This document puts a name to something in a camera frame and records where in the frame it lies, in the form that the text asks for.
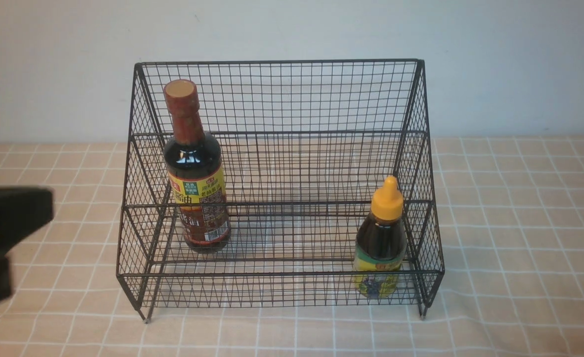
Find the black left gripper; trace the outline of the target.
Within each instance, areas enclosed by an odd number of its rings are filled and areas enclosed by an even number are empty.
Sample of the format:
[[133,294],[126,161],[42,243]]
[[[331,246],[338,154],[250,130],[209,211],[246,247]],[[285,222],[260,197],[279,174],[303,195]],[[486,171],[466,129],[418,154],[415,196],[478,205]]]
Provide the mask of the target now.
[[38,186],[0,186],[0,302],[11,298],[9,251],[52,221],[54,192]]

